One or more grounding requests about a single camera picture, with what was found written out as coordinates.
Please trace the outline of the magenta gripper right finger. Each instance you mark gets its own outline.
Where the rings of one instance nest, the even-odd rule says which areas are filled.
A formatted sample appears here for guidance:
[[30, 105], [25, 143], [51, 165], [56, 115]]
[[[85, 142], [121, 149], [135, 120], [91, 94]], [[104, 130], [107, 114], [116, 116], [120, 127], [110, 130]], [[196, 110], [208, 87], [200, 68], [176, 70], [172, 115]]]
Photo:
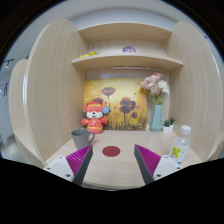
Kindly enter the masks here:
[[161, 157], [158, 154], [140, 145], [135, 145], [134, 155], [137, 160], [144, 183], [152, 183], [154, 181], [153, 174]]

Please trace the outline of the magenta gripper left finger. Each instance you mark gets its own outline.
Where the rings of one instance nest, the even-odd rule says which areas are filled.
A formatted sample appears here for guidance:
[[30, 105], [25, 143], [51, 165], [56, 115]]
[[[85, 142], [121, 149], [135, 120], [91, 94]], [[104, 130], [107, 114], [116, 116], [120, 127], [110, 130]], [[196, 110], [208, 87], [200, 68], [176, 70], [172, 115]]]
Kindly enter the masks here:
[[81, 186], [84, 176], [93, 155], [91, 145], [81, 148], [66, 157], [66, 160], [74, 174], [73, 183]]

